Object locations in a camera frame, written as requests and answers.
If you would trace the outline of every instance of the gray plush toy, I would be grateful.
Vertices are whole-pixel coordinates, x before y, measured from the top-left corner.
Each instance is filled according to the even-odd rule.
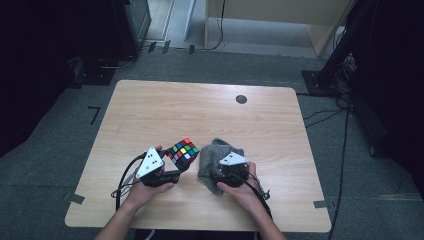
[[[219,171],[219,161],[231,152],[244,156],[243,149],[234,148],[229,143],[218,138],[214,139],[210,145],[206,145],[200,150],[199,173],[197,176],[213,194],[223,194],[223,191],[215,185],[212,176],[221,175]]]

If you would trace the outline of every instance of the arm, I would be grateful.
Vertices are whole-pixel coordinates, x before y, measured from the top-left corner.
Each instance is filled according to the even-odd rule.
[[[166,192],[173,186],[173,183],[166,183],[160,187],[151,188],[144,186],[142,182],[134,184],[121,207],[115,212],[95,239],[125,239],[138,209],[146,205],[156,194]]]
[[[255,163],[248,162],[247,166],[249,172],[256,177]],[[256,183],[252,178],[249,178],[247,181],[252,186],[256,186]],[[277,225],[275,225],[274,221],[272,221],[271,217],[265,211],[265,208],[262,206],[262,203],[259,201],[258,197],[256,197],[256,195],[248,186],[243,184],[239,188],[232,188],[222,182],[219,182],[217,186],[224,192],[233,196],[237,200],[237,202],[243,207],[243,209],[250,214],[250,216],[253,218],[256,225],[258,226],[259,233],[261,234],[261,237],[264,240],[286,239],[281,233],[280,229],[277,227]]]

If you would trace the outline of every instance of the power cord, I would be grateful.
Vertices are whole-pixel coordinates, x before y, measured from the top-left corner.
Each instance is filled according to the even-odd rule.
[[[340,164],[339,193],[338,193],[338,196],[337,196],[337,204],[336,204],[336,208],[335,208],[333,221],[331,223],[331,229],[330,229],[330,232],[328,234],[328,240],[330,240],[333,237],[334,227],[336,225],[337,216],[339,215],[339,210],[340,210],[340,202],[341,202],[341,198],[342,198],[343,180],[344,180],[344,163],[345,163],[345,155],[346,155],[348,120],[349,120],[349,110],[346,111],[345,129],[344,129],[344,138],[343,138],[343,150],[342,150],[342,161],[341,161],[341,164]]]
[[[326,112],[334,112],[334,113],[331,114],[330,116],[324,118],[324,119],[321,119],[321,120],[318,120],[318,121],[316,121],[314,123],[311,123],[311,124],[306,125],[305,128],[308,128],[308,127],[313,126],[313,125],[315,125],[317,123],[320,123],[320,122],[324,122],[324,121],[330,119],[331,117],[333,117],[333,116],[335,116],[335,115],[337,115],[337,114],[339,114],[339,113],[341,113],[341,112],[343,112],[345,110],[347,110],[349,112],[349,110],[350,110],[350,101],[349,101],[349,99],[347,99],[347,96],[346,95],[342,95],[342,96],[336,97],[335,99],[336,99],[336,105],[340,109],[338,109],[338,110],[322,110],[322,111],[314,112],[310,116],[303,118],[303,120],[310,119],[315,114],[319,114],[319,113],[326,113]]]
[[[100,68],[105,68],[105,69],[121,69],[121,68],[126,68],[129,65],[131,65],[131,63],[133,63],[134,60],[135,60],[135,56],[130,56],[130,57],[131,57],[130,62],[128,62],[127,64],[124,64],[124,65],[121,65],[121,66],[104,66],[104,65],[101,64],[104,61],[104,59],[103,58],[100,58],[99,59],[99,63],[101,64]]]
[[[215,50],[215,49],[217,49],[222,43],[223,43],[223,41],[224,41],[224,30],[222,29],[222,22],[223,22],[223,20],[224,20],[224,11],[225,11],[225,0],[222,2],[222,10],[221,10],[221,24],[219,24],[219,21],[218,21],[218,19],[217,19],[217,22],[218,22],[218,27],[219,27],[219,30],[220,30],[220,32],[221,32],[221,37],[219,38],[219,41],[218,41],[218,43],[215,45],[215,47],[213,47],[213,48],[209,48],[209,49],[203,49],[203,50],[206,50],[206,51],[212,51],[212,50]]]
[[[132,178],[133,178],[134,176],[135,176],[135,173],[131,174],[131,175],[127,178],[127,180],[124,182],[124,184],[123,184],[121,187],[119,187],[118,189],[116,189],[115,191],[113,191],[113,192],[110,194],[110,196],[111,196],[112,198],[117,198],[117,196],[118,196],[118,192],[119,192],[119,196],[120,196],[120,197],[125,196],[125,195],[126,195],[126,194],[130,191],[130,187],[131,187],[132,185],[135,185],[135,184],[137,184],[137,183],[141,182],[141,180],[138,180],[138,181],[133,182],[133,183],[127,183],[127,182],[129,182],[130,180],[132,180]]]
[[[258,190],[256,190],[256,188],[254,188],[250,183],[248,183],[246,180],[244,180],[243,178],[237,176],[234,173],[230,173],[231,176],[239,179],[240,181],[242,181],[244,184],[246,184],[252,191],[253,193],[256,195],[256,197],[258,197],[259,201],[262,203],[262,205],[265,208],[265,211],[268,213],[268,215],[271,217],[272,219],[272,214],[271,214],[271,209],[269,208],[268,204],[265,202],[265,198],[264,195],[259,193]]]
[[[249,175],[255,180],[255,182],[256,182],[256,186],[258,186],[258,188],[259,188],[259,190],[261,190],[261,195],[262,195],[262,197],[265,199],[265,200],[268,200],[268,199],[270,199],[271,198],[271,195],[269,194],[269,191],[270,190],[268,190],[268,192],[265,192],[264,191],[264,189],[262,188],[262,185],[261,185],[261,182],[259,181],[259,179],[258,178],[256,178],[255,176],[253,176],[253,174],[251,174],[251,173],[249,173]]]
[[[134,158],[134,160],[132,160],[130,162],[130,164],[128,164],[127,168],[124,171],[124,174],[122,174],[121,180],[119,181],[118,188],[115,191],[112,192],[111,196],[114,197],[114,198],[116,198],[116,203],[115,203],[115,209],[116,209],[116,211],[118,211],[119,207],[121,207],[121,197],[123,195],[125,195],[126,193],[128,193],[128,191],[126,191],[125,194],[123,194],[122,193],[122,189],[124,187],[128,187],[130,185],[139,183],[141,181],[141,180],[139,180],[139,181],[137,181],[135,183],[132,183],[132,184],[123,184],[124,183],[125,176],[127,175],[128,171],[130,170],[130,168],[132,167],[132,165],[134,165],[134,163],[136,161],[138,161],[140,159],[144,159],[145,157],[146,157],[146,153],[143,153],[140,156]]]

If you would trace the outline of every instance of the gray carpet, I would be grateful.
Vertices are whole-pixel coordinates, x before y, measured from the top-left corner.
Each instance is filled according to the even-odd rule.
[[[70,228],[63,200],[78,184],[116,82],[157,80],[292,87],[306,93],[301,70],[324,60],[170,49],[143,51],[116,71],[110,86],[68,89],[32,136],[0,159],[0,239],[90,239],[99,229]],[[335,99],[299,96],[304,117],[337,109]],[[101,107],[94,123],[95,109]],[[329,113],[317,114],[305,125]],[[340,181],[345,112],[307,128],[324,196],[333,219]],[[357,116],[350,113],[343,195],[333,239],[422,239],[424,204],[408,172],[391,159],[374,159]],[[289,239],[327,239],[327,233],[285,233]]]

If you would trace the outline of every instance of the wooden table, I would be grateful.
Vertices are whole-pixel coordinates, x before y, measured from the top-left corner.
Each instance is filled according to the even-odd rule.
[[[236,101],[247,97],[245,104]],[[115,212],[110,194],[128,163],[150,146],[189,137],[200,149],[218,137],[257,164],[257,174],[282,231],[327,232],[326,208],[295,92],[291,88],[120,81],[87,160],[65,222],[103,227]],[[169,170],[172,162],[164,158]],[[142,208],[134,228],[253,231],[230,196],[213,195],[198,179],[199,158],[173,189]]]

